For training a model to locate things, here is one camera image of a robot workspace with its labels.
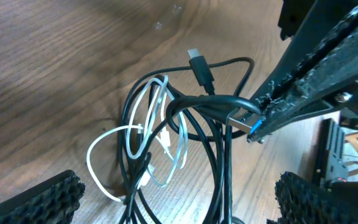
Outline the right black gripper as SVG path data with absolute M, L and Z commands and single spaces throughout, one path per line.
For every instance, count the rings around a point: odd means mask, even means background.
M 263 121 L 249 140 L 343 108 L 358 116 L 358 1 L 284 0 L 278 26 L 291 42 L 250 99 Z

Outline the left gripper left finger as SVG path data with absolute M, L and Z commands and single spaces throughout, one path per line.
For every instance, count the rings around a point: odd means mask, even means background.
M 85 194 L 73 170 L 60 174 L 0 203 L 0 224 L 70 224 Z

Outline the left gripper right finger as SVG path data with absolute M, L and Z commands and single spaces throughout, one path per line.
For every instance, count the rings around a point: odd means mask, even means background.
M 334 182 L 323 190 L 300 176 L 285 172 L 275 184 L 279 223 L 358 224 L 358 182 Z

